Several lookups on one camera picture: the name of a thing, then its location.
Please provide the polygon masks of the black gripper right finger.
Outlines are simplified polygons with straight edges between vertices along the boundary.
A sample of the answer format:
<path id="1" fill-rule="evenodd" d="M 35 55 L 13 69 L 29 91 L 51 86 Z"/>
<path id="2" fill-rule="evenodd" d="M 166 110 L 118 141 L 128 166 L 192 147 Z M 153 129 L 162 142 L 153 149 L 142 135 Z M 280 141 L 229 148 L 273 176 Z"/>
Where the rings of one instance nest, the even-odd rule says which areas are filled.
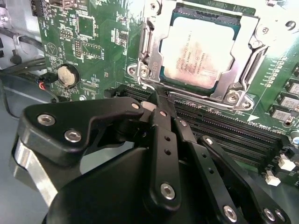
<path id="1" fill-rule="evenodd" d="M 290 224 L 286 212 L 209 136 L 196 141 L 190 126 L 177 117 L 174 100 L 163 92 L 179 141 L 195 165 L 206 192 L 210 224 Z"/>

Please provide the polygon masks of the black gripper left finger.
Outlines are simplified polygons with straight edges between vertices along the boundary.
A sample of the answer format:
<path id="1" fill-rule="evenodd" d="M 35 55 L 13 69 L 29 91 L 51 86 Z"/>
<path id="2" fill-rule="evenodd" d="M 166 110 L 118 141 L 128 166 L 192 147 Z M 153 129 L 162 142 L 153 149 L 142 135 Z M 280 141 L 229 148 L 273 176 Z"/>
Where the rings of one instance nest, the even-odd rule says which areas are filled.
<path id="1" fill-rule="evenodd" d="M 177 135 L 157 88 L 130 97 L 32 105 L 21 114 L 10 160 L 15 179 L 50 207 L 68 183 L 136 148 L 150 152 L 146 208 L 180 208 Z"/>

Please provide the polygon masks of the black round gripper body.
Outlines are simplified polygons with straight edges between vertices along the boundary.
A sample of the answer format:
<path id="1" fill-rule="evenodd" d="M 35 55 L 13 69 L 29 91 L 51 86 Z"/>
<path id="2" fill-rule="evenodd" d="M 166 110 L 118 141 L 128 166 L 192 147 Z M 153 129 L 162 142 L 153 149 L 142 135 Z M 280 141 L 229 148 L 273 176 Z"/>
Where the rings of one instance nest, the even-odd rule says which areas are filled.
<path id="1" fill-rule="evenodd" d="M 172 216 L 148 211 L 143 197 L 150 152 L 130 149 L 65 185 L 55 196 L 49 224 L 205 224 L 206 200 L 199 182 L 180 164 L 182 204 Z"/>

